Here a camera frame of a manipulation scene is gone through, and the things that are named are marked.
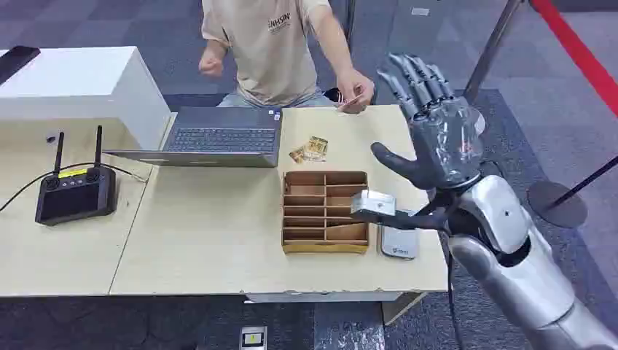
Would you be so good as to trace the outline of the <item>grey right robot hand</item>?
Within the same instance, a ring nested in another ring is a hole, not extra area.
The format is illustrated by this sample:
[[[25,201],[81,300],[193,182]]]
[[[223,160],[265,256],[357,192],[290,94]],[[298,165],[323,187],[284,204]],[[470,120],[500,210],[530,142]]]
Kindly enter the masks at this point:
[[[403,53],[388,56],[405,81],[380,69],[409,128],[415,159],[408,160],[380,142],[371,146],[377,160],[422,190],[465,186],[480,176],[484,147],[480,112],[456,96],[439,67]]]

